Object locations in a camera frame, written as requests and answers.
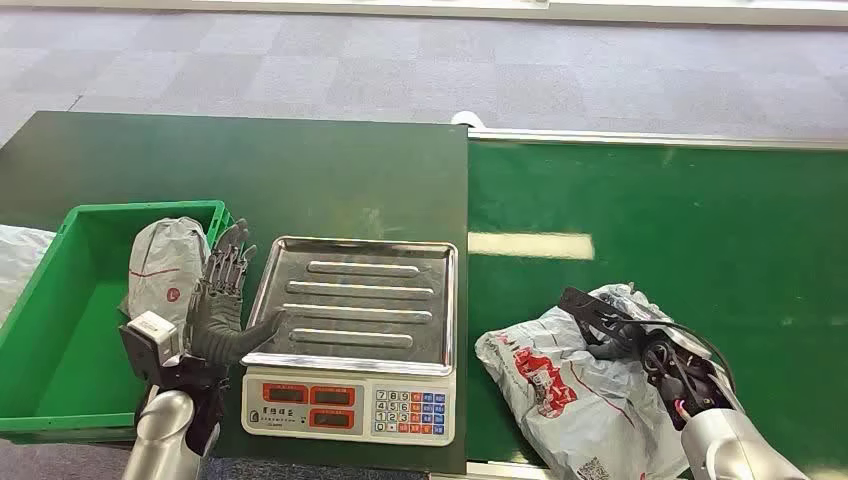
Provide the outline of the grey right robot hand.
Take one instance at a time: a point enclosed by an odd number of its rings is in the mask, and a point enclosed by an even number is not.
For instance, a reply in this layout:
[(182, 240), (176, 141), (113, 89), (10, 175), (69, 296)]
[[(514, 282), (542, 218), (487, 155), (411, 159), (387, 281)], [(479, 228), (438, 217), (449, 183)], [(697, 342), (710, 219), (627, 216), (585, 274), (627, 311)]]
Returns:
[(632, 337), (624, 339), (608, 337), (600, 344), (587, 344), (586, 349), (597, 360), (637, 361), (641, 359), (639, 341)]

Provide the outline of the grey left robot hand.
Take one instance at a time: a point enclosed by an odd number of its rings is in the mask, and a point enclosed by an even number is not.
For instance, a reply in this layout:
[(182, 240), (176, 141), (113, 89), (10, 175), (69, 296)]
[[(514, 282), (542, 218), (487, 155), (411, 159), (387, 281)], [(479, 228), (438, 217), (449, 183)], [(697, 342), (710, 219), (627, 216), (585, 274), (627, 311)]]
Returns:
[(285, 323), (287, 312), (251, 327), (241, 326), (243, 285), (257, 247), (248, 245), (246, 219), (229, 226), (211, 248), (192, 294), (188, 316), (188, 351), (215, 365), (232, 365), (269, 342)]

